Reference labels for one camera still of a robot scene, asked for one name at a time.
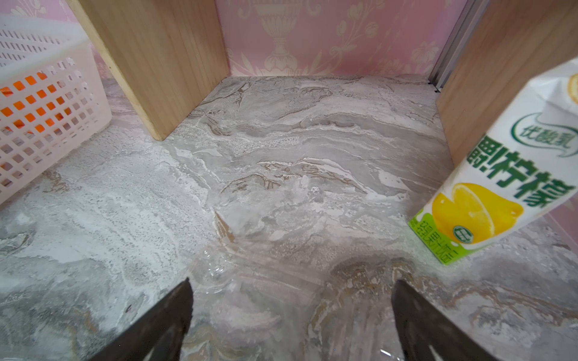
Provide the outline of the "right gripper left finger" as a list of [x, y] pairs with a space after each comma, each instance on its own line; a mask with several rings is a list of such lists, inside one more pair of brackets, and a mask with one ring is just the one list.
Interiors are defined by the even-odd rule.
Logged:
[[92, 360], [179, 360], [194, 311], [185, 279]]

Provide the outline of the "orange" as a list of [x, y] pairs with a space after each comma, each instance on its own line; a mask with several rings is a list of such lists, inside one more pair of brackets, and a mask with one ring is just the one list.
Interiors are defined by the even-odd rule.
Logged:
[[36, 135], [64, 120], [71, 110], [64, 106], [66, 98], [57, 95], [61, 87], [44, 72], [36, 72], [1, 88], [1, 130]]

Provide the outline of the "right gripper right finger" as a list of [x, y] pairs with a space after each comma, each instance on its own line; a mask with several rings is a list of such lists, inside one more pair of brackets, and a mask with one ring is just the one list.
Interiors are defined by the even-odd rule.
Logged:
[[394, 320], [405, 360], [494, 360], [406, 281], [391, 295]]

